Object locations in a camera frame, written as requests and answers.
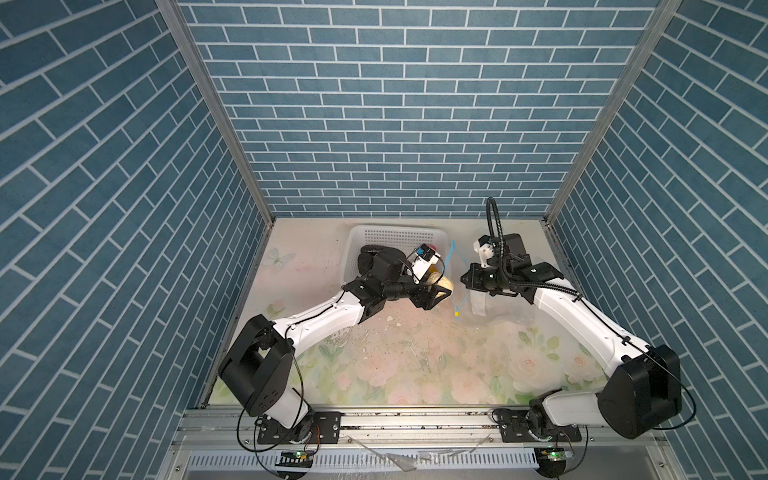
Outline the cream white bun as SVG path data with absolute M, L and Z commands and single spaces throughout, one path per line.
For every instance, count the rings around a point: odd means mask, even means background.
M 422 284 L 425 286 L 443 286 L 450 284 L 450 281 L 445 277 L 445 274 L 441 270 L 430 268 L 422 279 Z

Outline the clear zip top bag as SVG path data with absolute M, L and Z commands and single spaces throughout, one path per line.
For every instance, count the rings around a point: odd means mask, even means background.
M 536 295 L 564 275 L 548 262 L 534 263 L 519 234 L 502 239 L 483 235 L 473 243 L 479 260 L 468 265 L 460 283 L 474 318 L 531 326 L 544 316 Z

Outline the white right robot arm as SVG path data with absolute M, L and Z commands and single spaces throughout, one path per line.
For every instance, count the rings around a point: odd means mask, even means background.
M 654 347 L 611 320 L 547 262 L 534 264 L 520 235 L 481 236 L 473 244 L 479 259 L 461 276 L 469 290 L 521 297 L 565 328 L 597 361 L 603 386 L 555 390 L 529 403 L 529 422 L 538 432 L 570 425 L 607 426 L 626 439 L 666 429 L 683 409 L 680 360 L 668 346 Z

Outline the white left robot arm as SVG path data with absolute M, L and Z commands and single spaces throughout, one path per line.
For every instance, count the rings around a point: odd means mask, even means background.
M 218 377 L 250 417 L 267 416 L 282 428 L 279 443 L 309 435 L 314 411 L 305 400 L 304 381 L 288 385 L 298 357 L 337 332 L 378 314 L 389 301 L 410 300 L 429 311 L 453 291 L 450 280 L 436 273 L 414 282 L 401 276 L 378 280 L 358 277 L 333 298 L 304 312 L 277 320 L 249 319 L 218 365 Z

